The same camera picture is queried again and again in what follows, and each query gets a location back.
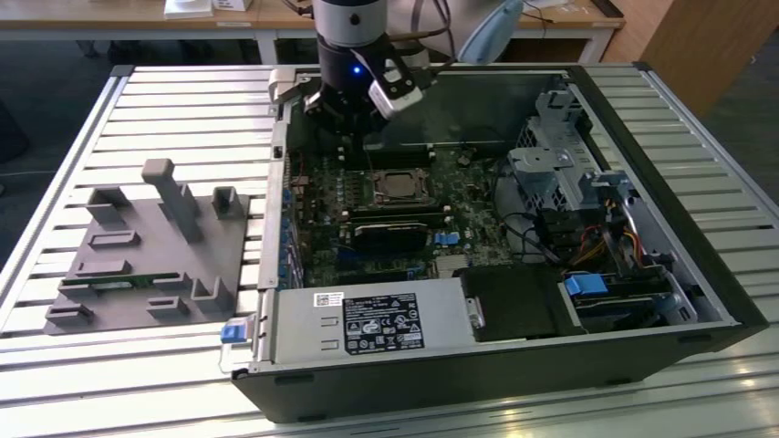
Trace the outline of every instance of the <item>metal bracket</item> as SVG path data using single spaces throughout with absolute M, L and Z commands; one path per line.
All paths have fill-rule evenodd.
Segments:
M 269 94 L 275 105 L 283 104 L 298 95 L 297 80 L 298 70 L 294 67 L 279 67 L 271 72 Z

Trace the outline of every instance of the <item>slotted metal table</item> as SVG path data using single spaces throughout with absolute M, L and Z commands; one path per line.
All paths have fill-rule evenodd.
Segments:
M 631 65 L 587 70 L 773 323 L 767 330 L 641 383 L 291 425 L 267 421 L 232 387 L 220 362 L 222 324 L 46 336 L 47 308 L 91 221 L 83 208 L 91 188 L 119 184 L 130 198 L 154 197 L 140 178 L 148 158 L 174 160 L 174 176 L 195 195 L 235 185 L 252 197 L 239 314 L 257 306 L 271 68 L 136 68 L 106 84 L 0 275 L 0 435 L 671 438 L 779 433 L 778 208 L 651 71 Z M 619 168 L 606 138 L 595 140 Z M 232 354 L 239 360 L 248 350 Z

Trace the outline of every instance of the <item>blue latch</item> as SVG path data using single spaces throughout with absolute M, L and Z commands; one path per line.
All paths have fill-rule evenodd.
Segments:
M 565 280 L 569 295 L 607 294 L 605 279 L 598 274 L 574 274 Z
M 222 328 L 222 343 L 240 344 L 246 342 L 246 325 L 224 326 Z
M 248 341 L 254 332 L 255 317 L 231 318 L 222 328 L 220 339 L 223 344 L 240 344 Z
M 454 232 L 447 235 L 447 245 L 458 245 L 461 243 L 461 233 Z

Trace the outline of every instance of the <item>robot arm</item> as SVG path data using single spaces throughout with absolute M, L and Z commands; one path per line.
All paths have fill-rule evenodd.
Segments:
M 362 138 L 423 99 L 394 42 L 419 38 L 426 47 L 453 55 L 453 62 L 489 64 L 497 59 L 511 39 L 522 0 L 457 4 L 314 0 L 323 85 L 307 98 L 306 113 L 326 130 Z

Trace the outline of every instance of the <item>warning label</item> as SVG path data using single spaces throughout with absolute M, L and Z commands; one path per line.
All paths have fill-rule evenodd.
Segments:
M 425 348 L 417 294 L 346 298 L 343 331 L 353 355 Z

